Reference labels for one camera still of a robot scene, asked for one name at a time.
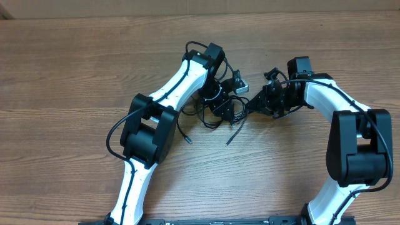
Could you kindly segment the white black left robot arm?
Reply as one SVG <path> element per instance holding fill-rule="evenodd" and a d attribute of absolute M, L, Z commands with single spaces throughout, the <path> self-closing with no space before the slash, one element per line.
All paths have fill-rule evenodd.
<path fill-rule="evenodd" d="M 151 176 L 173 144 L 179 110 L 196 91 L 210 100 L 222 93 L 214 77 L 224 58 L 222 47 L 214 43 L 204 52 L 186 51 L 177 73 L 149 96 L 137 94 L 127 116 L 111 128 L 113 133 L 124 126 L 120 138 L 123 152 L 119 155 L 124 176 L 117 203 L 104 224 L 140 222 Z"/>

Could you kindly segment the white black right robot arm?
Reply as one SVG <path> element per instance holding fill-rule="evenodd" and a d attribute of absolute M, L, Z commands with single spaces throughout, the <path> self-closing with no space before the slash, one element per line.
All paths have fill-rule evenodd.
<path fill-rule="evenodd" d="M 300 215 L 269 218 L 270 224 L 354 224 L 342 216 L 361 193 L 386 189 L 393 179 L 391 115 L 372 109 L 346 94 L 326 73 L 315 73 L 310 58 L 287 62 L 287 74 L 277 68 L 265 73 L 267 84 L 247 104 L 249 113 L 283 118 L 302 107 L 317 109 L 330 123 L 326 150 L 329 174 L 317 196 Z"/>

